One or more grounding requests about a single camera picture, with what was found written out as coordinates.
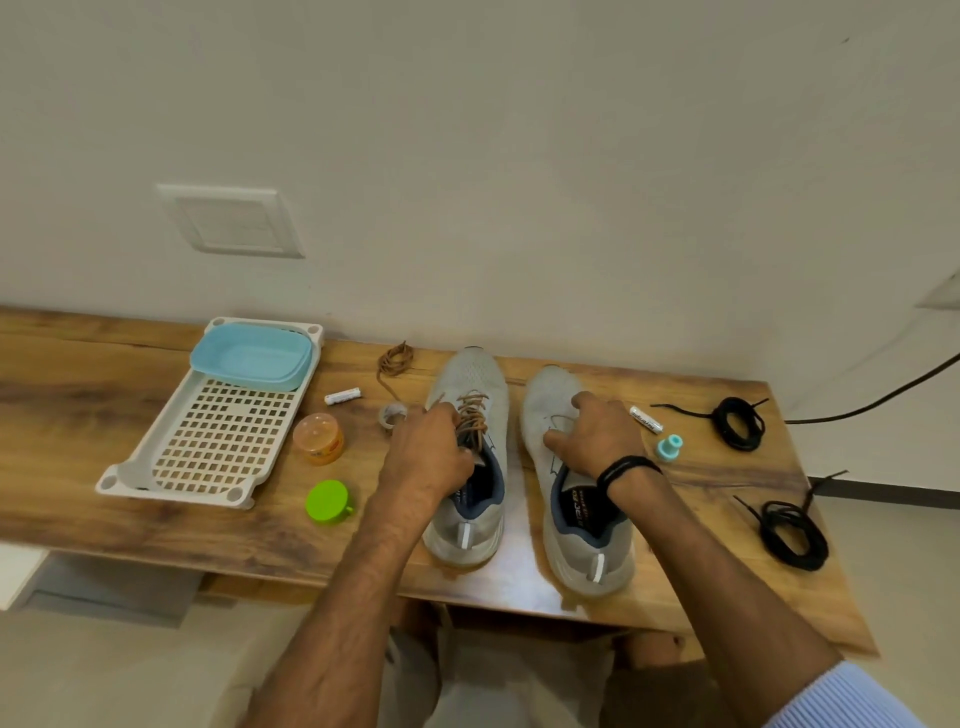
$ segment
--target bracelet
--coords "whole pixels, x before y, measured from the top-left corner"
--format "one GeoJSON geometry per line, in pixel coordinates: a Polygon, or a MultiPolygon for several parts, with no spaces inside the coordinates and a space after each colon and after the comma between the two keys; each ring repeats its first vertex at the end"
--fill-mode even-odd
{"type": "Polygon", "coordinates": [[[610,489],[611,483],[631,468],[652,468],[663,475],[663,471],[657,466],[657,463],[650,458],[643,457],[642,455],[627,455],[626,457],[621,457],[600,473],[600,477],[597,478],[597,488],[599,488],[600,492],[605,496],[610,489]]]}

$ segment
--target orange jar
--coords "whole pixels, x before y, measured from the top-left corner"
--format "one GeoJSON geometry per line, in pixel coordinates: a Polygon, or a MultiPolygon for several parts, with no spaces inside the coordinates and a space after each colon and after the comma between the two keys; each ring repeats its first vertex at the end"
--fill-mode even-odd
{"type": "Polygon", "coordinates": [[[344,451],[344,431],[333,415],[315,412],[294,427],[294,445],[314,465],[326,465],[344,451]]]}

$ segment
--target blue bowl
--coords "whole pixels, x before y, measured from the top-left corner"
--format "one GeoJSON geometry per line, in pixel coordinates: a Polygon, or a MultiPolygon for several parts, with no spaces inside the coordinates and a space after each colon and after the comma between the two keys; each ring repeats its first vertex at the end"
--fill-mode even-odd
{"type": "Polygon", "coordinates": [[[313,342],[285,328],[223,324],[190,353],[190,366],[227,384],[264,392],[297,389],[310,369],[313,342]]]}

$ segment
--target wooden table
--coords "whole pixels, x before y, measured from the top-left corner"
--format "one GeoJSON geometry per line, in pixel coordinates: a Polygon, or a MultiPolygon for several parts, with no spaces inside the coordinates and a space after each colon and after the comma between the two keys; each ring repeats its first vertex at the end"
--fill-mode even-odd
{"type": "MultiPolygon", "coordinates": [[[[313,484],[334,477],[360,506],[375,487],[388,435],[376,423],[388,395],[374,380],[386,347],[327,341],[301,411],[325,409],[323,394],[359,386],[364,397],[336,405],[347,449],[335,463],[311,466],[284,446],[250,511],[101,496],[103,470],[125,460],[187,371],[203,327],[0,308],[0,540],[224,574],[322,586],[359,523],[310,521],[303,509],[313,484]]],[[[392,383],[410,402],[424,401],[450,352],[418,350],[414,366],[392,383]]],[[[656,558],[637,537],[636,576],[622,592],[588,600],[553,578],[541,542],[543,502],[533,464],[517,444],[525,382],[543,364],[498,359],[510,384],[510,466],[506,523],[499,551],[478,569],[438,564],[420,545],[403,574],[404,595],[556,618],[689,631],[656,558]]],[[[709,411],[726,396],[772,397],[758,381],[674,376],[565,365],[601,397],[641,407],[655,401],[709,411]]],[[[700,519],[755,573],[828,639],[876,653],[834,554],[816,573],[771,558],[756,523],[732,499],[760,505],[799,502],[807,488],[776,402],[763,405],[767,434],[753,453],[727,448],[706,420],[657,410],[686,445],[667,474],[700,519]]],[[[652,447],[655,438],[646,433],[652,447]]],[[[816,510],[813,516],[819,520],[816,510]]]]}

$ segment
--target coiled brown shoelace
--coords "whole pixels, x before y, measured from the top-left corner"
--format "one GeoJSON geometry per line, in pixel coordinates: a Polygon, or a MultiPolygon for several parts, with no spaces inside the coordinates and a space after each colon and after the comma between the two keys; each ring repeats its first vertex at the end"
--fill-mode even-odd
{"type": "Polygon", "coordinates": [[[483,416],[483,401],[488,396],[482,392],[470,392],[457,398],[461,405],[457,407],[460,413],[460,424],[457,426],[457,439],[467,435],[469,447],[474,452],[483,449],[483,436],[487,432],[487,418],[483,416]]]}
{"type": "Polygon", "coordinates": [[[387,384],[382,377],[383,375],[398,376],[403,374],[410,369],[413,361],[414,348],[409,346],[405,341],[400,342],[392,349],[387,349],[383,356],[376,361],[376,380],[383,385],[385,390],[390,392],[390,396],[396,401],[400,401],[400,397],[396,395],[394,388],[387,384]]]}

